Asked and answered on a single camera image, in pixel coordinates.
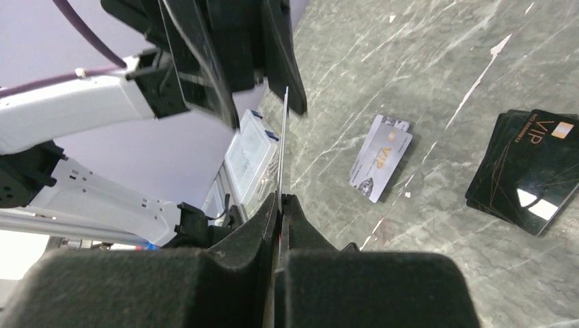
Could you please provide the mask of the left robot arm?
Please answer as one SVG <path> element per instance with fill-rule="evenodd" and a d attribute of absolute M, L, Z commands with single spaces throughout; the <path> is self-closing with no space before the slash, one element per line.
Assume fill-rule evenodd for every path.
<path fill-rule="evenodd" d="M 115 56 L 67 1 L 57 7 L 112 69 L 1 90 L 1 208 L 34 232 L 208 248 L 231 229 L 188 203 L 211 160 L 200 143 L 241 130 L 235 94 L 267 85 L 307 112 L 289 1 L 103 1 L 152 48 Z"/>

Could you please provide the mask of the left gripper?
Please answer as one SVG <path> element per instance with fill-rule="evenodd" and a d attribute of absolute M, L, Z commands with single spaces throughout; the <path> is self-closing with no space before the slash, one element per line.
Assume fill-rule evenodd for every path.
<path fill-rule="evenodd" d="M 157 118 L 203 111 L 230 129 L 240 128 L 236 92 L 261 82 L 263 49 L 252 37 L 259 25 L 258 1 L 101 1 L 107 14 L 141 33 L 154 48 L 138 54 L 130 82 Z M 289 1 L 261 4 L 268 87 L 297 115 L 307 112 L 307 96 L 296 62 Z"/>

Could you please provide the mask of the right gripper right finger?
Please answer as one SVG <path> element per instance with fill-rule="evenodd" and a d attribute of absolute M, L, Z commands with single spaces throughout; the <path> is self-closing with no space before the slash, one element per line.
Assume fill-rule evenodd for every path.
<path fill-rule="evenodd" d="M 466 280 L 435 253 L 330 244 L 285 195 L 276 327 L 478 327 Z"/>

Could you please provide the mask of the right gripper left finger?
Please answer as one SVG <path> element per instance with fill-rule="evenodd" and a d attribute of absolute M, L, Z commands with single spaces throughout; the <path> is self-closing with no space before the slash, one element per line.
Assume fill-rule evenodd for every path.
<path fill-rule="evenodd" d="M 262 327 L 278 197 L 208 249 L 55 250 L 34 264 L 2 327 Z"/>

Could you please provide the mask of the black VIP credit card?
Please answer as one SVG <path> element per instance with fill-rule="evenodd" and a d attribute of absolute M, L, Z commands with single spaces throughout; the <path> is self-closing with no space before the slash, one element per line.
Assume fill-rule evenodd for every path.
<path fill-rule="evenodd" d="M 289 87 L 285 87 L 285 95 L 283 101 L 283 115 L 281 120 L 281 134 L 279 140 L 279 164 L 278 164 L 278 178 L 277 178 L 277 206 L 279 216 L 283 216 L 283 176 L 285 163 L 285 145 L 286 145 L 286 131 L 287 131 L 287 117 L 289 115 Z"/>

